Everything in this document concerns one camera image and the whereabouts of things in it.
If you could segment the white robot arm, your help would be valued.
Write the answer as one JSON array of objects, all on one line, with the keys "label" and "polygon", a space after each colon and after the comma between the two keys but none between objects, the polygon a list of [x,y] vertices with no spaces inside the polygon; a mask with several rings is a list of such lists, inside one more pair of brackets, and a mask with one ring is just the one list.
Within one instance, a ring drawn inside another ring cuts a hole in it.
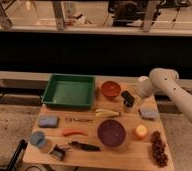
[{"label": "white robot arm", "polygon": [[173,69],[154,68],[137,84],[136,93],[145,99],[162,91],[192,123],[192,95],[178,85],[178,79],[179,74]]}]

